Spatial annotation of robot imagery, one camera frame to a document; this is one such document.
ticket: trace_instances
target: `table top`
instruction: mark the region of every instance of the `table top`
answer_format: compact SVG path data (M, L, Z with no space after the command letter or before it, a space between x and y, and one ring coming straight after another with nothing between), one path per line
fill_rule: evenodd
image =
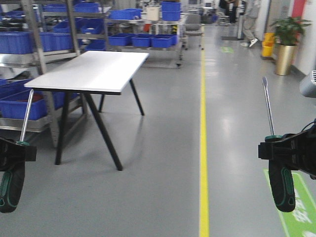
M121 93L148 53L88 51L45 73L26 87Z

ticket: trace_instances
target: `person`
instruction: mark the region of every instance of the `person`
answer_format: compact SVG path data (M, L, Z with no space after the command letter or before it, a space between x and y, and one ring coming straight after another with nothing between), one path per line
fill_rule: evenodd
M219 6L219 11L226 15L227 14L227 3L226 3L226 1L225 0L220 0L218 6Z
M244 14L244 22L242 32L244 33L244 42L241 46L252 47L258 39L254 36L256 20L259 15L261 0L248 0L246 5L246 12Z
M230 11L229 14L229 22L234 24L236 23L236 11L237 7L239 6L239 0L231 0L227 2L228 4L233 4L232 10Z

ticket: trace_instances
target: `green floor marking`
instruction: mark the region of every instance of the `green floor marking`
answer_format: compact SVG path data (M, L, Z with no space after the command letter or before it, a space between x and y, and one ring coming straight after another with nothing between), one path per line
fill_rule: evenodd
M269 172L264 170L270 186ZM296 207L292 212L278 211L287 237L316 237L316 205L302 176L292 172Z
M234 53L234 50L230 47L221 47L223 53Z

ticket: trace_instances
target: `potted plant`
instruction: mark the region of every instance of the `potted plant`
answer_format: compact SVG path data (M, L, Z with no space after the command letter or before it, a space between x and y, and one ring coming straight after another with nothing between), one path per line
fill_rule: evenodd
M275 19L271 26L275 27L275 39L279 44L279 52L276 60L276 74L288 75L293 60L297 37L304 35L304 27L311 25L308 20L301 17L287 17Z

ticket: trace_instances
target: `yellow floor line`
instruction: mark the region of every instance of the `yellow floor line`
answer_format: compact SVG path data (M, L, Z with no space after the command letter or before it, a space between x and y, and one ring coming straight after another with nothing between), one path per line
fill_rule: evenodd
M200 105L200 204L199 237L209 237L208 178L207 178L207 139L205 103L205 52L201 51L201 105Z

